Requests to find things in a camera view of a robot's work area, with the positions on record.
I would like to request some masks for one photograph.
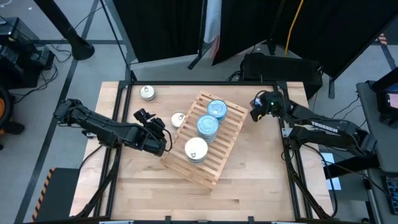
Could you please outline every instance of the wooden table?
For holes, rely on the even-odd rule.
[[[96,112],[112,117],[117,82],[104,82],[99,93]],[[308,106],[302,83],[288,83],[291,100]],[[127,121],[136,123],[133,113],[145,108],[156,113],[172,133],[170,117],[186,113],[200,90],[249,108],[249,102],[268,86],[154,86],[157,96],[146,102],[139,96],[141,86],[132,88]],[[124,96],[118,121],[121,120]],[[96,139],[88,140],[85,156],[98,147]],[[123,148],[116,185],[112,219],[164,220],[240,220],[254,216],[258,221],[293,221],[285,162],[280,158],[282,141],[276,118],[266,116],[255,123],[248,116],[224,167],[216,188],[210,192],[167,169],[144,151]],[[78,180],[70,215],[77,214],[98,188],[105,149],[97,152],[83,166]],[[301,149],[307,186],[317,202],[333,213],[326,187],[321,158],[315,152]],[[305,216],[302,194],[297,189],[301,216]],[[104,194],[106,202],[108,191]],[[104,214],[105,203],[101,206]]]

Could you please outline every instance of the gray floor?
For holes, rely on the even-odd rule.
[[[56,1],[71,24],[77,24],[89,12],[93,0]],[[18,16],[41,39],[61,39],[62,36],[32,0],[14,0],[5,8],[0,8],[4,17]],[[77,31],[82,34],[85,26],[83,22]],[[109,24],[104,12],[98,11],[91,23],[87,39],[113,40]],[[69,45],[61,45],[61,49],[69,49]],[[267,54],[264,47],[259,51]],[[77,63],[67,98],[78,98],[87,107],[94,109],[98,99],[101,82],[124,79],[125,66],[117,45],[95,45],[92,58]],[[398,47],[389,46],[392,56],[398,60]],[[282,55],[282,49],[277,48],[277,55]],[[55,52],[60,59],[66,57],[63,53]],[[186,67],[195,55],[171,58],[157,62],[139,63],[132,66],[139,80],[225,80],[238,70],[243,59],[237,55],[228,61],[211,67],[211,60],[204,58],[193,70]],[[0,217],[1,223],[13,223],[28,186],[37,157],[50,125],[52,113],[70,72],[72,59],[64,63],[55,63],[58,67],[58,78],[46,90],[37,91],[21,103],[16,105],[14,119],[26,126],[20,136],[1,136],[5,149],[0,152]],[[314,111],[318,114],[331,116],[344,108],[356,98],[355,84],[366,80],[377,80],[391,69],[385,59],[380,46],[372,45],[339,77],[336,81],[336,98],[328,99],[328,79],[323,77],[324,85],[318,92]],[[356,124],[364,121],[361,108],[357,108],[347,116],[348,120]],[[52,142],[45,159],[43,169],[39,175],[38,184],[31,198],[25,222],[30,221],[35,203],[39,197],[47,171],[51,167],[77,168],[83,158],[86,139],[77,129],[59,128],[55,130]],[[367,216],[364,202],[352,197],[352,194],[338,195],[338,217],[347,221],[360,221]]]

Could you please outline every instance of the wooden crate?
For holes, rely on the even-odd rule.
[[[207,114],[207,105],[211,100],[223,99],[204,91],[200,92],[177,130],[173,149],[170,152],[165,152],[160,162],[184,175],[188,180],[213,190],[238,138],[244,120],[248,115],[248,110],[224,100],[228,106],[227,116],[218,129],[215,141],[208,145],[208,153],[204,163],[195,165],[187,159],[184,146],[189,139],[197,136],[198,118]]]

